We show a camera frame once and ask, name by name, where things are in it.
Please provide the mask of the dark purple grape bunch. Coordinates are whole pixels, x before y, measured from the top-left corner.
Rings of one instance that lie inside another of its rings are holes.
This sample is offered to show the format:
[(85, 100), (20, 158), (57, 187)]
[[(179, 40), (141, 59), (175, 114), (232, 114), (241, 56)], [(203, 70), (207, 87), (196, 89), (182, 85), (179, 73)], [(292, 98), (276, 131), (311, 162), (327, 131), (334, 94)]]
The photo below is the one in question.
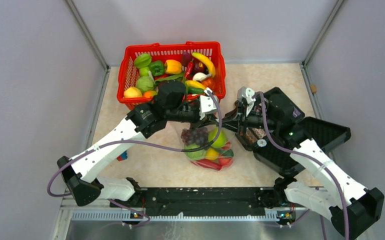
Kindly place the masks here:
[(209, 131), (206, 127), (183, 129), (180, 138), (185, 146), (202, 147), (208, 143)]

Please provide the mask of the green pear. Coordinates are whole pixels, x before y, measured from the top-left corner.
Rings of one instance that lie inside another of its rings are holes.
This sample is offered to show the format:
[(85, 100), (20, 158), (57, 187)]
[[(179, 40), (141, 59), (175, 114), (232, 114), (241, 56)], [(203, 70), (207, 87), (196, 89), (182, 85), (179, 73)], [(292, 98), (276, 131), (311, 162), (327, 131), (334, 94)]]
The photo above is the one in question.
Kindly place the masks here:
[[(208, 141), (211, 142), (215, 139), (217, 133), (219, 131), (219, 128), (218, 127), (215, 127), (214, 129), (212, 129), (209, 133), (208, 133)], [(215, 148), (215, 149), (220, 149), (222, 147), (224, 147), (226, 145), (226, 143), (228, 142), (228, 139), (227, 139), (227, 135), (226, 133), (221, 129), (220, 130), (220, 133), (218, 135), (218, 137), (216, 138), (216, 140), (214, 140), (214, 142), (211, 144), (211, 147)]]

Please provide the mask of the yellow apple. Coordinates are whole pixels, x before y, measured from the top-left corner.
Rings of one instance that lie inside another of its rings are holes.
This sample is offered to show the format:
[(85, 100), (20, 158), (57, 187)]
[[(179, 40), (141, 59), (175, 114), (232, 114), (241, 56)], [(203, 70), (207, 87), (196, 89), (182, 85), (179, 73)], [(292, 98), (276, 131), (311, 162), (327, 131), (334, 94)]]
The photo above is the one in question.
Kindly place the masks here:
[(210, 161), (216, 161), (220, 156), (220, 153), (212, 147), (209, 147), (205, 153), (205, 159)]

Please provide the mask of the round green cabbage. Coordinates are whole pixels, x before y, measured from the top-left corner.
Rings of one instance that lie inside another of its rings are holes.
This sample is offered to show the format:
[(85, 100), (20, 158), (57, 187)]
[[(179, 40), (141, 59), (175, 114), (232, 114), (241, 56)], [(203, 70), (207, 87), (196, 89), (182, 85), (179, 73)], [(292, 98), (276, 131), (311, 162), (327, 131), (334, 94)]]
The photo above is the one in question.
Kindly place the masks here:
[[(196, 143), (191, 143), (191, 144), (185, 145), (184, 146), (184, 150), (191, 150), (191, 149), (196, 149), (196, 148), (199, 148), (199, 147), (200, 146), (197, 145)], [(205, 149), (201, 149), (201, 150), (192, 151), (192, 152), (185, 152), (184, 154), (186, 155), (186, 157), (189, 160), (198, 161), (198, 160), (202, 160), (202, 159), (205, 158), (206, 150)]]

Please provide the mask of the clear zip top bag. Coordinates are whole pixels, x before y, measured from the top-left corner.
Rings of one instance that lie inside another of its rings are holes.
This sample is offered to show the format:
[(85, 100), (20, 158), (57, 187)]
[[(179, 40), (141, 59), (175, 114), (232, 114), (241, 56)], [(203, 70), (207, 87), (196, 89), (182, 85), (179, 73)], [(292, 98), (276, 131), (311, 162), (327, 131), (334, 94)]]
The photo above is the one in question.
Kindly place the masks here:
[(180, 139), (185, 150), (199, 148), (198, 151), (186, 152), (185, 156), (196, 166), (215, 171), (228, 168), (234, 162), (234, 151), (227, 133), (215, 127), (183, 129)]

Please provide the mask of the red apple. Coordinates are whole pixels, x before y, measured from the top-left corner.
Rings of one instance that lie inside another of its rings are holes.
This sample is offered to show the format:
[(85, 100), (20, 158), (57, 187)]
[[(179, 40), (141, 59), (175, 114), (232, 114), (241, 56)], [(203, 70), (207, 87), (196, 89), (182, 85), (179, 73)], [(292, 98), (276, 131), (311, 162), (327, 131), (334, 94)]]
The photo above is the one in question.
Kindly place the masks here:
[(233, 161), (234, 160), (232, 157), (221, 157), (218, 159), (218, 162), (222, 168), (227, 168), (227, 167), (231, 166)]

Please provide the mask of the red chili pepper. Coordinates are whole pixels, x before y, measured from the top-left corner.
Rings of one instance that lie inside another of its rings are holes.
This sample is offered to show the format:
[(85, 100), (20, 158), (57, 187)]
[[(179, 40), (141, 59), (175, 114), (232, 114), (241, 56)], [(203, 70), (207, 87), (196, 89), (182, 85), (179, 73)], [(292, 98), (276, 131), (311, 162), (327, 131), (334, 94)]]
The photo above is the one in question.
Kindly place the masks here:
[(191, 163), (194, 164), (195, 166), (203, 167), (206, 169), (212, 169), (215, 171), (220, 171), (222, 169), (222, 166), (219, 163), (206, 158), (200, 159), (200, 160), (193, 160), (191, 161)]

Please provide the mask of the red plastic shopping basket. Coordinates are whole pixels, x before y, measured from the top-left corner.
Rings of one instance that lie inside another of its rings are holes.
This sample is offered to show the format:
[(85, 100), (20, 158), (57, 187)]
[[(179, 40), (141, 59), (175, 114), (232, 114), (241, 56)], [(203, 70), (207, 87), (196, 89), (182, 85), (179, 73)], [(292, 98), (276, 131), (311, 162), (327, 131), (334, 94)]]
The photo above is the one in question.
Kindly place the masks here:
[(129, 109), (151, 99), (160, 82), (180, 80), (190, 89), (187, 99), (210, 88), (218, 99), (226, 95), (226, 68), (217, 41), (183, 44), (131, 45), (125, 49), (118, 74), (117, 100)]

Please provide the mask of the small dark green cucumber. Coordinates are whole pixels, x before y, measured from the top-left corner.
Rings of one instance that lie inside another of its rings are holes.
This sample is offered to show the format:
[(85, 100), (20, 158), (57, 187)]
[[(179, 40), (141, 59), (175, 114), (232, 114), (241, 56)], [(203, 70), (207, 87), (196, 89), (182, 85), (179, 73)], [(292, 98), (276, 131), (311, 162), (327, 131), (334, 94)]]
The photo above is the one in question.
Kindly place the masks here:
[(221, 149), (220, 154), (223, 158), (233, 158), (234, 152), (232, 149)]

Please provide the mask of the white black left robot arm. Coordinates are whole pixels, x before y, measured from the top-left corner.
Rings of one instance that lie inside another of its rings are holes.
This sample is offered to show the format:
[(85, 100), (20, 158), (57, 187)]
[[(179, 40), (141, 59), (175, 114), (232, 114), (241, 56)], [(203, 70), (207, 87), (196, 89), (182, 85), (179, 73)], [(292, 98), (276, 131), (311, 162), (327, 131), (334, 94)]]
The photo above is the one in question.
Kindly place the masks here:
[(194, 101), (186, 98), (185, 84), (170, 80), (150, 101), (135, 106), (94, 145), (73, 157), (62, 156), (57, 161), (58, 173), (76, 205), (83, 207), (101, 199), (120, 200), (129, 207), (138, 205), (141, 193), (132, 180), (112, 179), (100, 173), (133, 145), (163, 149), (164, 146), (146, 139), (163, 130), (169, 121), (195, 124), (213, 113), (222, 115), (219, 99), (210, 88)]

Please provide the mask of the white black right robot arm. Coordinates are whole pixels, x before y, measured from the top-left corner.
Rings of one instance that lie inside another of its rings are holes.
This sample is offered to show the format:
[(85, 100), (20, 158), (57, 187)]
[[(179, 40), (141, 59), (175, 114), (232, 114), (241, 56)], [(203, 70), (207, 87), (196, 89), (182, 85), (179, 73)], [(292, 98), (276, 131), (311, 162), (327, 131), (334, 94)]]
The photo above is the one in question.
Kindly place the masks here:
[(221, 125), (227, 128), (233, 122), (235, 132), (246, 127), (264, 130), (269, 146), (287, 153), (324, 187), (320, 191), (293, 180), (274, 191), (274, 201), (280, 206), (302, 205), (328, 219), (347, 240), (354, 240), (380, 219), (385, 196), (378, 188), (359, 183), (331, 160), (301, 126), (296, 111), (286, 96), (258, 93), (241, 98), (233, 116), (225, 116)]

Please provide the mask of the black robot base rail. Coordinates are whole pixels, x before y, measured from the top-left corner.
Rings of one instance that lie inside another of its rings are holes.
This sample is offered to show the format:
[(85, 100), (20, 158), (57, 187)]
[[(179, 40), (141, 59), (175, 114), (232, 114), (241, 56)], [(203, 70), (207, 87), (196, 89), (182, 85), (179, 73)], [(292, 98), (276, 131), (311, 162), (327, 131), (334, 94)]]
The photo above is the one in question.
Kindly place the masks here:
[(127, 201), (110, 207), (127, 208), (158, 219), (183, 216), (204, 219), (268, 219), (292, 224), (299, 219), (297, 204), (278, 198), (272, 187), (149, 187), (137, 189)]

